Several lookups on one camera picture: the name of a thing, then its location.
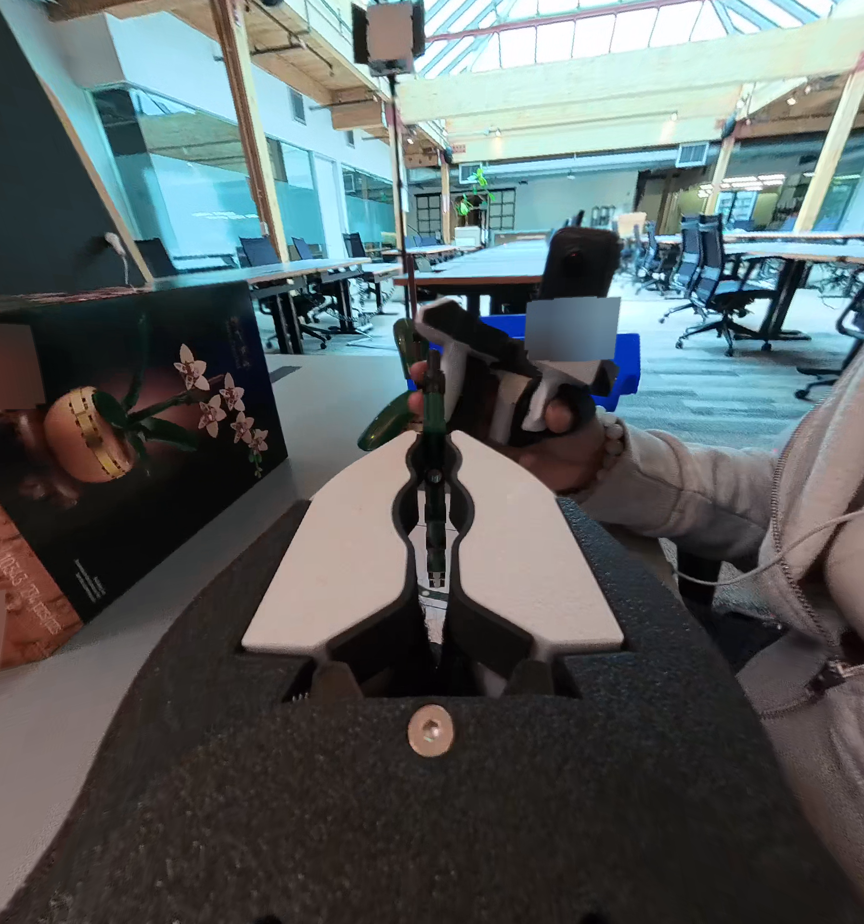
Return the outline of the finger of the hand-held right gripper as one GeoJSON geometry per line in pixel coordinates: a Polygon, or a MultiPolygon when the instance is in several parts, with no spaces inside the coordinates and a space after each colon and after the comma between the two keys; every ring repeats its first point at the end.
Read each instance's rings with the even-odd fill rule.
{"type": "Polygon", "coordinates": [[[456,299],[436,299],[417,308],[414,327],[420,337],[439,348],[473,345],[475,319],[456,299]]]}

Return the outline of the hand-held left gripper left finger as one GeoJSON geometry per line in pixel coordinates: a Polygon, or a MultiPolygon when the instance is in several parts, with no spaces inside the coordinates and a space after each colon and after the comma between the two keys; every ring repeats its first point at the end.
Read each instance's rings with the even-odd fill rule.
{"type": "Polygon", "coordinates": [[[406,432],[312,496],[242,637],[245,651],[405,661],[428,648],[410,540],[419,445],[406,432]]]}

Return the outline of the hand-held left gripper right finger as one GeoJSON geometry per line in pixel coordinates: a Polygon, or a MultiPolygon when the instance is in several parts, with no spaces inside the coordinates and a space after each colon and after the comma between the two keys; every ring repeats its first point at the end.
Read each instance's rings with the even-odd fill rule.
{"type": "Polygon", "coordinates": [[[449,435],[446,627],[477,664],[618,652],[624,634],[552,491],[467,433],[449,435]]]}

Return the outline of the green brick plant stem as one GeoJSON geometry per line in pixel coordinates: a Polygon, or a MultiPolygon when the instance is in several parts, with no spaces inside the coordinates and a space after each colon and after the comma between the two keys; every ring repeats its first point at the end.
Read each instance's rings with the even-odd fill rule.
{"type": "Polygon", "coordinates": [[[426,524],[426,574],[429,592],[444,600],[448,596],[447,540],[447,422],[446,379],[441,353],[429,346],[423,378],[422,456],[424,463],[424,515],[426,524]]]}

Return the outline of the green toy leaf piece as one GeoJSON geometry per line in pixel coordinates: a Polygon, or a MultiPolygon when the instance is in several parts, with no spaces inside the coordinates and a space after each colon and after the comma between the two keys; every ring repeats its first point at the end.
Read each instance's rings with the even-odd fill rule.
{"type": "Polygon", "coordinates": [[[413,424],[414,415],[408,402],[416,387],[411,369],[415,363],[428,358],[429,344],[416,332],[414,321],[410,319],[397,320],[393,326],[393,335],[406,379],[407,392],[390,401],[362,431],[357,445],[363,452],[372,452],[407,431],[413,424]]]}

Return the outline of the person's right forearm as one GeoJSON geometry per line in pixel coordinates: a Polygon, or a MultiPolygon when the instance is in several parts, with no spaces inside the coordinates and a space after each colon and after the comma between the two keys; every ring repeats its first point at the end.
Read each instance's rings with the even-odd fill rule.
{"type": "Polygon", "coordinates": [[[573,495],[584,512],[702,557],[754,561],[770,523],[777,453],[687,444],[620,423],[618,461],[573,495]]]}

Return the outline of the person's right hand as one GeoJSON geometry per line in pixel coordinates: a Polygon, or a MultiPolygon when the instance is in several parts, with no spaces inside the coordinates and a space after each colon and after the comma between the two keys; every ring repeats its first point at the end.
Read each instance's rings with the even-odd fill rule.
{"type": "Polygon", "coordinates": [[[467,359],[461,397],[449,428],[469,433],[530,471],[551,491],[572,496],[588,491],[624,451],[624,428],[613,416],[593,410],[585,415],[585,396],[561,387],[543,412],[545,431],[530,445],[501,445],[489,433],[495,415],[498,381],[485,362],[467,359]]]}

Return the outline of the long wooden office table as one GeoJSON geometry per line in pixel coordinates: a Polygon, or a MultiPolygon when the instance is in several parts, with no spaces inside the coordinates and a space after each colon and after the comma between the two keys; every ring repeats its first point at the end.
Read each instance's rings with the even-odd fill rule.
{"type": "Polygon", "coordinates": [[[724,338],[728,356],[739,342],[755,342],[769,352],[784,342],[808,341],[807,334],[784,324],[810,271],[822,265],[864,271],[864,232],[736,237],[703,229],[700,234],[702,257],[692,294],[716,319],[686,330],[678,348],[690,336],[708,332],[724,338]]]}
{"type": "Polygon", "coordinates": [[[326,287],[335,298],[338,308],[339,321],[333,332],[355,336],[361,334],[361,330],[352,317],[349,282],[395,279],[401,273],[402,269],[396,262],[374,263],[367,258],[296,260],[249,268],[179,273],[152,280],[148,289],[171,291],[204,285],[244,283],[253,302],[259,304],[275,323],[273,351],[301,355],[303,344],[298,315],[291,298],[293,292],[304,290],[311,284],[326,287]]]}
{"type": "Polygon", "coordinates": [[[395,284],[403,289],[405,316],[419,304],[442,297],[462,297],[465,308],[479,317],[488,297],[489,315],[522,315],[537,295],[546,264],[545,239],[518,240],[482,248],[422,271],[425,257],[408,253],[395,284]]]}

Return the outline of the blue storage bin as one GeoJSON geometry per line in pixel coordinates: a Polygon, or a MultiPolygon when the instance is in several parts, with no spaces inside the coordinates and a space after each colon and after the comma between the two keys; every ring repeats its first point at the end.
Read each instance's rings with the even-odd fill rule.
{"type": "MultiPolygon", "coordinates": [[[[513,339],[523,341],[525,338],[525,314],[483,316],[480,320],[513,339]]],[[[617,334],[613,362],[619,369],[613,385],[606,395],[593,396],[597,404],[606,410],[615,410],[619,399],[638,391],[642,373],[641,340],[638,334],[617,334]]]]}

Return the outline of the hanging green plant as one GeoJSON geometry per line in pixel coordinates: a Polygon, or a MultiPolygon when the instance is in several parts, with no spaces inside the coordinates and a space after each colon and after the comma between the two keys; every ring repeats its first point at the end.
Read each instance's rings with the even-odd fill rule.
{"type": "Polygon", "coordinates": [[[459,186],[461,195],[455,202],[455,211],[461,218],[484,209],[492,199],[488,179],[482,165],[460,165],[459,186]]]}

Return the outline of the row of black chairs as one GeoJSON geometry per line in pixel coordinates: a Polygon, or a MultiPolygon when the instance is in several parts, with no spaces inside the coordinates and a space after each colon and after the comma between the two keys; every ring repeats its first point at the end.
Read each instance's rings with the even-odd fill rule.
{"type": "MultiPolygon", "coordinates": [[[[280,262],[277,258],[276,250],[272,246],[271,242],[265,238],[241,238],[241,251],[244,254],[246,263],[241,265],[238,258],[231,257],[227,254],[217,254],[217,255],[201,255],[194,257],[184,257],[181,258],[181,261],[206,261],[207,266],[202,267],[189,267],[189,268],[180,268],[176,263],[175,259],[171,257],[166,250],[162,240],[158,237],[148,238],[145,240],[138,240],[136,242],[136,247],[138,252],[143,258],[144,263],[146,264],[152,279],[163,278],[171,275],[176,275],[179,273],[192,273],[199,271],[214,271],[214,270],[225,270],[225,269],[240,269],[240,268],[249,268],[255,266],[264,266],[270,263],[289,263],[296,260],[280,262]]],[[[351,258],[342,258],[342,259],[317,259],[311,256],[310,250],[306,250],[306,255],[304,257],[299,257],[297,260],[344,260],[351,258]]],[[[345,334],[335,334],[334,329],[337,328],[339,317],[338,317],[338,308],[336,306],[335,298],[330,294],[329,290],[326,287],[322,287],[317,284],[311,284],[306,289],[295,291],[291,294],[292,302],[294,308],[297,312],[300,329],[301,329],[301,340],[305,334],[310,335],[313,339],[318,341],[318,344],[322,350],[326,349],[329,341],[335,336],[351,336],[345,334]]],[[[265,351],[268,353],[276,353],[273,351],[272,339],[276,333],[275,323],[272,318],[265,314],[262,307],[259,304],[253,302],[253,306],[262,314],[262,316],[270,321],[272,324],[272,331],[265,331],[263,334],[264,338],[264,347],[265,351]]],[[[367,333],[366,329],[359,328],[361,334],[367,333]]]]}
{"type": "MultiPolygon", "coordinates": [[[[686,329],[676,342],[682,348],[694,335],[715,333],[732,356],[740,342],[756,342],[767,352],[785,342],[810,337],[783,324],[796,292],[817,264],[841,264],[864,271],[864,246],[826,244],[808,237],[789,241],[747,240],[727,244],[720,215],[687,220],[682,230],[678,272],[674,279],[689,308],[703,322],[686,329]]],[[[864,340],[864,281],[838,318],[838,332],[858,346],[864,340]]]]}

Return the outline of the dark flower printed box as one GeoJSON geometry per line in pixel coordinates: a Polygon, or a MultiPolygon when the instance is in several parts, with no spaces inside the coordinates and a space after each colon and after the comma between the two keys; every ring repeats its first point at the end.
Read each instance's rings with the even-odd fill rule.
{"type": "Polygon", "coordinates": [[[249,283],[0,297],[0,671],[286,458],[249,283]]]}

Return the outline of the studio light panel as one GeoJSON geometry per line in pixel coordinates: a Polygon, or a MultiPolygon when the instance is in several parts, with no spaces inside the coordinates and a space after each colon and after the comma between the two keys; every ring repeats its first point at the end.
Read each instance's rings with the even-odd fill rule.
{"type": "Polygon", "coordinates": [[[350,6],[352,54],[373,77],[414,74],[426,51],[426,7],[422,1],[350,6]]]}

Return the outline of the dark divider panel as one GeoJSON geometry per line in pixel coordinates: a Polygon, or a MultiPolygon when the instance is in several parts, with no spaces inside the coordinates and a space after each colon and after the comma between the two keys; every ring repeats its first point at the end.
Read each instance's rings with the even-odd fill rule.
{"type": "Polygon", "coordinates": [[[0,10],[0,299],[140,288],[142,257],[91,157],[0,10]],[[120,259],[103,240],[120,236],[120,259]]]}

